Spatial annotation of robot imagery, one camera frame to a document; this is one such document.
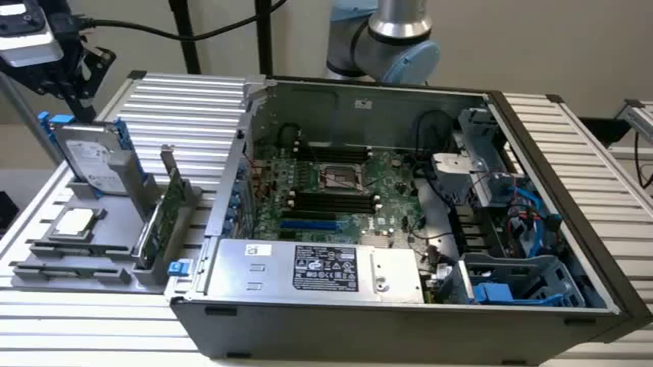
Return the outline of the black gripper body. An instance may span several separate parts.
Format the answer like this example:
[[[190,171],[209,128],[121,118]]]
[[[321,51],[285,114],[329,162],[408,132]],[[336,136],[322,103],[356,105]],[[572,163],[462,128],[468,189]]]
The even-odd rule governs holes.
[[[67,73],[82,52],[78,36],[2,39],[2,74],[37,94],[65,98]]]

